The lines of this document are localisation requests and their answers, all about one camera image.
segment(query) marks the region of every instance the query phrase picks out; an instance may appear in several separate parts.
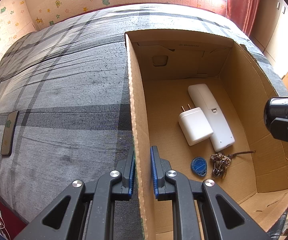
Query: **white remote control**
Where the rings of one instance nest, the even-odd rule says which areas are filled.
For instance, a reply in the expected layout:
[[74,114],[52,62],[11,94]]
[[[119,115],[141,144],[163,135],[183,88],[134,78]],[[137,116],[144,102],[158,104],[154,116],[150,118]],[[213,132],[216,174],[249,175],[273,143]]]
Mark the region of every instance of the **white remote control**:
[[197,84],[188,87],[188,93],[195,105],[200,107],[205,114],[214,133],[211,135],[211,142],[214,150],[219,152],[224,148],[231,146],[235,139],[231,129],[217,104],[212,92],[206,84]]

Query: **keychain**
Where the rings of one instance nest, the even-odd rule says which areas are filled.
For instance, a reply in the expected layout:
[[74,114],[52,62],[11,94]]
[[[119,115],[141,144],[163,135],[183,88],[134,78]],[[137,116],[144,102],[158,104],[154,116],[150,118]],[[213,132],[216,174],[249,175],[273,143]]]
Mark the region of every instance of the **keychain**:
[[214,162],[214,169],[212,171],[212,175],[214,178],[218,178],[222,175],[222,179],[226,177],[227,168],[231,164],[231,160],[240,154],[247,154],[247,153],[255,153],[256,151],[246,151],[246,152],[238,152],[234,154],[229,154],[228,156],[222,153],[215,153],[212,154],[210,159]]

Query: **mattress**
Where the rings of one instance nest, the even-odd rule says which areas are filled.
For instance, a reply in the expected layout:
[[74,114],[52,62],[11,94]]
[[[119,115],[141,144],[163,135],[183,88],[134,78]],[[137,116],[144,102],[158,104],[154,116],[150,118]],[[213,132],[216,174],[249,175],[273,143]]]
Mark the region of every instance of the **mattress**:
[[[0,62],[0,150],[7,116],[19,111],[10,157],[0,154],[0,199],[30,222],[75,179],[97,180],[132,145],[124,33],[214,33],[244,44],[272,81],[281,79],[230,20],[197,8],[136,4],[67,19],[19,39]],[[134,190],[115,206],[114,239],[142,239]]]

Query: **blue key fob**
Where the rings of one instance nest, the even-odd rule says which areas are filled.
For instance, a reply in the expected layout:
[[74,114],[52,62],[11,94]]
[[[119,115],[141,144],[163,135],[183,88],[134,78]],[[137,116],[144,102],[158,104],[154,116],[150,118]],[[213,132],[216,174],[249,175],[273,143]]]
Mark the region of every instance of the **blue key fob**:
[[207,172],[206,160],[203,157],[196,157],[191,163],[191,169],[195,174],[204,177]]

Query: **wallpaper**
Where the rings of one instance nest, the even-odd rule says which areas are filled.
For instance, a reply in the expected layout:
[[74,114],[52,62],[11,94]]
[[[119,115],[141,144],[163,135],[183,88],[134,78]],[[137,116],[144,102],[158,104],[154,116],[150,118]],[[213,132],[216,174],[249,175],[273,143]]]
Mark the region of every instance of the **wallpaper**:
[[25,0],[0,1],[0,61],[15,41],[34,31]]
[[100,8],[132,3],[172,3],[202,8],[226,16],[225,0],[45,0],[30,14],[37,30]]

